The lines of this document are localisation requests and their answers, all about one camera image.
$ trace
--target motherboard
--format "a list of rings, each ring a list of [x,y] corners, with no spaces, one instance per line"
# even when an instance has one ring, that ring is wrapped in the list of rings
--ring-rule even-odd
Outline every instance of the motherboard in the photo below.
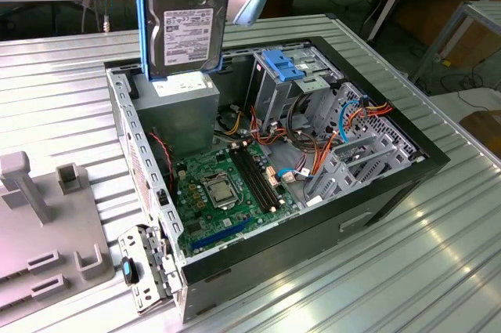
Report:
[[[176,162],[178,213],[187,256],[231,241],[299,210],[257,143]]]

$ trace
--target cpu socket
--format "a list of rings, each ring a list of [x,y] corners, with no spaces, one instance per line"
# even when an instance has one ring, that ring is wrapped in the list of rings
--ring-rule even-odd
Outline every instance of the cpu socket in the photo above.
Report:
[[[231,209],[239,200],[228,174],[218,173],[203,179],[202,184],[209,195],[211,203],[222,210]]]

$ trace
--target blue cable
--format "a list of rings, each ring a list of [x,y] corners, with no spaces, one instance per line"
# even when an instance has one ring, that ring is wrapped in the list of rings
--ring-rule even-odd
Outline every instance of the blue cable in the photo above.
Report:
[[[285,174],[286,172],[289,172],[289,171],[296,171],[296,170],[294,170],[293,168],[284,168],[284,169],[282,169],[282,170],[278,171],[278,172],[276,173],[276,175],[277,175],[279,178],[281,178],[281,177],[283,176],[283,174]]]
[[[343,105],[343,108],[341,108],[341,113],[339,114],[339,134],[341,135],[341,138],[345,143],[348,142],[348,138],[346,137],[346,134],[344,133],[344,110],[346,110],[346,107],[348,107],[350,104],[360,104],[359,100],[349,100]]]

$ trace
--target metal bracket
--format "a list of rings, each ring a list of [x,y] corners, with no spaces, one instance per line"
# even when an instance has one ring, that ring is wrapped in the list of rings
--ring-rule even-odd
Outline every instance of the metal bracket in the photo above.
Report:
[[[147,313],[183,288],[174,258],[164,253],[165,242],[156,227],[134,226],[118,237],[123,257],[132,259],[137,280],[131,286],[135,308]]]

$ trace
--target hard drive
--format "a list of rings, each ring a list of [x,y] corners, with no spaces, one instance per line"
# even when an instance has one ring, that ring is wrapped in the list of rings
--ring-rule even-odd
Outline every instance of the hard drive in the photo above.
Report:
[[[149,80],[212,71],[221,58],[228,0],[144,0]]]

